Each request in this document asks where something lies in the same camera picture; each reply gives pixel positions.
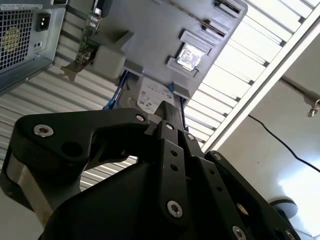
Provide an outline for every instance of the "mounting hole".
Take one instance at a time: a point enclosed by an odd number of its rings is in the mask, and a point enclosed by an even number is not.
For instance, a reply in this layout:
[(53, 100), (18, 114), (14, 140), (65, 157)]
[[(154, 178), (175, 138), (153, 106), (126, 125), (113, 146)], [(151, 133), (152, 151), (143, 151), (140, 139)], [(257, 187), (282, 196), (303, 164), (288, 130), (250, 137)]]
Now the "mounting hole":
[(83, 148), (79, 143), (73, 141), (67, 141), (62, 144), (61, 147), (62, 152), (72, 158), (76, 158), (82, 155)]
[(170, 167), (173, 171), (178, 172), (178, 167), (176, 165), (171, 164)]
[(175, 151), (171, 151), (171, 154), (175, 157), (178, 156), (178, 153), (176, 153)]

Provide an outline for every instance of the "power socket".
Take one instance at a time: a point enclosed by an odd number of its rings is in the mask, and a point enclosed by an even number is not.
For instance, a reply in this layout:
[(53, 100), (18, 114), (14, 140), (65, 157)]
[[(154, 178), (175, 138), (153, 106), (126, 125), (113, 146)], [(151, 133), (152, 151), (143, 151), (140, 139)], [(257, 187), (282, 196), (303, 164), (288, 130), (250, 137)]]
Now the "power socket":
[(39, 13), (36, 19), (35, 31), (42, 32), (49, 29), (51, 14), (44, 12)]

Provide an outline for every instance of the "black cable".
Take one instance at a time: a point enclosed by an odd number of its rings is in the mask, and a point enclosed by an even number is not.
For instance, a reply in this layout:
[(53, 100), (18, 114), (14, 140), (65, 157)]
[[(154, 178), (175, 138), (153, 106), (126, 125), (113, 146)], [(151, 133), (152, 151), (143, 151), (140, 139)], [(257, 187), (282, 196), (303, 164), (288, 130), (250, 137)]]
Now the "black cable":
[(295, 152), (294, 152), (287, 144), (285, 144), (284, 141), (282, 141), (280, 138), (278, 138), (276, 135), (274, 135), (274, 134), (266, 127), (266, 125), (265, 125), (262, 121), (256, 119), (254, 116), (251, 116), (251, 115), (248, 115), (248, 117), (249, 117), (249, 118), (252, 118), (252, 119), (255, 120), (257, 123), (261, 124), (262, 127), (263, 127), (272, 137), (274, 137), (275, 139), (277, 139), (283, 146), (285, 146), (286, 149), (289, 150), (289, 152), (294, 156), (295, 159), (297, 159), (298, 161), (300, 161), (300, 162), (308, 165), (310, 168), (313, 168), (313, 169), (316, 170), (318, 173), (320, 173), (320, 170), (319, 170), (318, 168), (316, 168), (315, 166), (313, 166), (313, 165), (310, 164), (309, 162), (307, 162), (307, 161), (301, 159), (300, 157), (298, 157), (298, 156), (295, 154)]

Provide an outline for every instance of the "screw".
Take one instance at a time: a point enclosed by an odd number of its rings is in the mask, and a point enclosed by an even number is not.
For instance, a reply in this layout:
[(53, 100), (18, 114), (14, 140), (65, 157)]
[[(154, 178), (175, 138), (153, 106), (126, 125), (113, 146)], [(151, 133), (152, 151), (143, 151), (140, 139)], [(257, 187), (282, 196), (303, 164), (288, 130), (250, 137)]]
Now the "screw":
[(191, 134), (187, 134), (187, 137), (188, 137), (188, 139), (190, 139), (191, 141), (194, 141), (194, 140), (195, 140), (195, 137), (192, 136)]
[(174, 127), (173, 127), (171, 124), (169, 124), (169, 123), (166, 124), (166, 127), (167, 127), (168, 129), (170, 129), (170, 130), (173, 130), (173, 129), (174, 129)]
[(50, 126), (44, 124), (39, 124), (35, 126), (33, 128), (33, 132), (35, 135), (38, 135), (42, 138), (48, 138), (54, 134), (54, 130)]
[(141, 115), (137, 115), (136, 119), (138, 119), (141, 122), (145, 121), (145, 118), (143, 116), (141, 116)]
[(217, 159), (217, 160), (221, 160), (222, 158), (221, 158), (221, 156), (219, 155), (219, 154), (217, 154), (217, 153), (215, 153), (215, 154), (213, 154), (214, 156), (215, 156), (215, 158)]
[(232, 227), (232, 231), (236, 237), (236, 239), (238, 240), (247, 240), (247, 237), (244, 233), (244, 231), (242, 231), (242, 229), (238, 226), (233, 226)]
[(289, 237), (291, 240), (296, 240), (295, 236), (293, 236), (293, 234), (292, 234), (289, 230), (285, 230), (285, 233), (288, 235), (288, 237)]
[(169, 201), (166, 204), (166, 208), (171, 216), (173, 216), (175, 219), (180, 219), (182, 217), (182, 208), (176, 201)]

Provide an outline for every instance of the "white wall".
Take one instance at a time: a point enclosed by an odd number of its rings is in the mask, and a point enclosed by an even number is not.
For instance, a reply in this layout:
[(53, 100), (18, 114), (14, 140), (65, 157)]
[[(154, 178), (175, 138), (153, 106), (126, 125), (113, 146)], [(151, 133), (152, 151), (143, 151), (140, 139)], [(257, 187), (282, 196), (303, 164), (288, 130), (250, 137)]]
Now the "white wall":
[[(320, 94), (320, 37), (306, 49), (286, 75)], [(251, 112), (302, 159), (320, 168), (320, 113), (306, 118), (303, 98), (278, 82)], [(219, 149), (267, 200), (292, 198), (299, 207), (294, 227), (320, 234), (320, 174), (300, 163), (261, 125), (246, 118)]]
[(36, 215), (0, 190), (0, 239), (37, 240), (42, 232)]

